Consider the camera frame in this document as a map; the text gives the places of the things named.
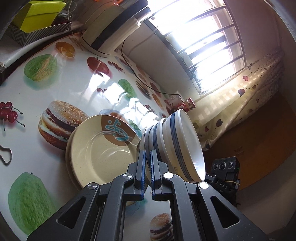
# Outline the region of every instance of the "stacked bowls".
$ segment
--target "stacked bowls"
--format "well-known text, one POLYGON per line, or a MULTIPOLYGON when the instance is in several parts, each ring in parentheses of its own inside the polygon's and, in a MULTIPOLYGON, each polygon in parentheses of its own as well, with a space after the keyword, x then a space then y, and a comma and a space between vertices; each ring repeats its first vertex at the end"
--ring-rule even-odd
POLYGON ((158 160, 165 162, 170 172, 187 182, 204 181, 205 162, 200 142, 183 109, 147 127, 142 138, 148 163, 150 151, 155 149, 158 160))

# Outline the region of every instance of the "metal hook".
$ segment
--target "metal hook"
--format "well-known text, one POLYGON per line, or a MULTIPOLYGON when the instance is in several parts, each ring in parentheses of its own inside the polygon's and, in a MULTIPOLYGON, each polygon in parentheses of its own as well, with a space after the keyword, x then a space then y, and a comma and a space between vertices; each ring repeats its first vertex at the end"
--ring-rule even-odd
POLYGON ((0 145, 0 150, 1 150, 1 151, 8 151, 8 152, 10 153, 10 160, 9 160, 9 162, 6 162, 6 161, 4 160, 4 158, 3 158, 3 157, 1 156, 1 154, 0 154, 0 159, 2 160, 3 164, 4 164, 5 166, 8 166, 8 165, 10 164, 11 160, 12 160, 12 151, 11 151, 10 148, 8 148, 8 147, 3 147, 3 146, 1 146, 1 145, 0 145))

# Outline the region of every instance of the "stacked plates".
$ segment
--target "stacked plates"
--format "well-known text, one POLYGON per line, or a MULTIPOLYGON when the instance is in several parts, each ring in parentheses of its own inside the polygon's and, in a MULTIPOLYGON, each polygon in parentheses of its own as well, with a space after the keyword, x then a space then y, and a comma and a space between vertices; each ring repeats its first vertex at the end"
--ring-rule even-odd
POLYGON ((114 116, 88 118, 67 143, 66 166, 72 182, 77 189, 91 182, 111 182, 137 160, 139 142, 133 129, 114 116))
POLYGON ((188 182, 205 179, 205 162, 200 142, 183 109, 147 127, 143 137, 147 160, 150 160, 150 151, 155 149, 158 160, 165 162, 170 172, 188 182))

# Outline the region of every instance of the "heart pattern curtain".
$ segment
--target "heart pattern curtain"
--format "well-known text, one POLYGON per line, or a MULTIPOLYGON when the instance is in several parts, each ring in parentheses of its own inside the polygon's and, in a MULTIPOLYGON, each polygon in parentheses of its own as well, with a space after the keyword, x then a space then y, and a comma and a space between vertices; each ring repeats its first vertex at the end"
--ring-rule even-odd
POLYGON ((219 89, 203 96, 188 112, 203 150, 263 106, 279 89, 283 52, 275 50, 249 66, 219 89))

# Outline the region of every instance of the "metal pivot screw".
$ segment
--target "metal pivot screw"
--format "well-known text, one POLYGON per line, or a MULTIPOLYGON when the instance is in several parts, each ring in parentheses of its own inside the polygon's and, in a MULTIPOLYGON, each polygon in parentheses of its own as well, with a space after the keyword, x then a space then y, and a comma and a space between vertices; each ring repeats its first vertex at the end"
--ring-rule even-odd
POLYGON ((171 178, 173 178, 174 174, 171 173, 171 172, 166 172, 163 176, 164 176, 166 179, 171 179, 171 178))
POLYGON ((202 189, 207 189, 207 188, 209 188, 209 184, 206 183, 206 182, 200 182, 200 183, 199 183, 199 186, 200 186, 200 188, 202 188, 202 189))
POLYGON ((124 179, 131 179, 132 177, 133 177, 133 175, 130 173, 123 174, 124 179))
POLYGON ((88 189, 93 190, 96 189, 98 187, 98 184, 96 183, 90 183, 87 185, 88 189))

